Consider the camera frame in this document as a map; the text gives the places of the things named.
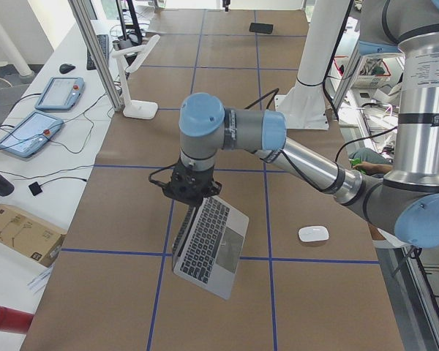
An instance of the white column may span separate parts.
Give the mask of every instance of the white column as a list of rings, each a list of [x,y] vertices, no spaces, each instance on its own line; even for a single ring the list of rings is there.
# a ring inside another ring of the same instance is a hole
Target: white column
[[[7,31],[0,24],[0,47],[7,55],[8,61],[15,66],[16,70],[20,74],[21,77],[28,77],[34,75],[34,73],[29,68],[26,61],[16,48],[13,41],[7,34]]]
[[[281,100],[278,111],[286,117],[288,129],[328,129],[322,86],[330,56],[345,20],[350,0],[316,0],[309,25],[298,79]]]

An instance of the laptop trackpad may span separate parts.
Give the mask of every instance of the laptop trackpad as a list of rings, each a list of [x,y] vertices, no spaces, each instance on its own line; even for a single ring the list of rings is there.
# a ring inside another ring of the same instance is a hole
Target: laptop trackpad
[[[231,273],[236,272],[237,262],[241,254],[242,241],[244,238],[234,230],[226,227],[218,249],[216,264]]]

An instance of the person's hand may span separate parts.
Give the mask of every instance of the person's hand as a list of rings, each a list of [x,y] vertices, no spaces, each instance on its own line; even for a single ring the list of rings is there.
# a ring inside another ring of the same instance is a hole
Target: person's hand
[[[370,162],[363,161],[353,166],[354,170],[363,170],[367,175],[372,176],[376,173],[386,174],[391,171],[391,165],[378,165]]]

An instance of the desk lamp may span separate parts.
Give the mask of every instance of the desk lamp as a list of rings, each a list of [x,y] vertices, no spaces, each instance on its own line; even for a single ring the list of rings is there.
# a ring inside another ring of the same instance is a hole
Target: desk lamp
[[[159,35],[154,35],[145,45],[134,46],[133,48],[127,48],[114,51],[112,56],[117,60],[117,67],[119,68],[120,84],[122,87],[122,97],[124,98],[125,108],[123,114],[125,117],[139,118],[139,119],[152,119],[158,111],[158,104],[156,102],[138,101],[132,100],[130,97],[129,86],[127,84],[127,77],[125,73],[133,73],[148,57],[151,50],[160,40]],[[124,55],[138,53],[137,58],[124,69]]]

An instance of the smartphone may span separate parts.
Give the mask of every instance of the smartphone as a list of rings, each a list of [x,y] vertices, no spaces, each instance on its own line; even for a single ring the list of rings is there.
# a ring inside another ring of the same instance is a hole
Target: smartphone
[[[249,31],[252,33],[271,34],[273,32],[273,24],[252,22]]]

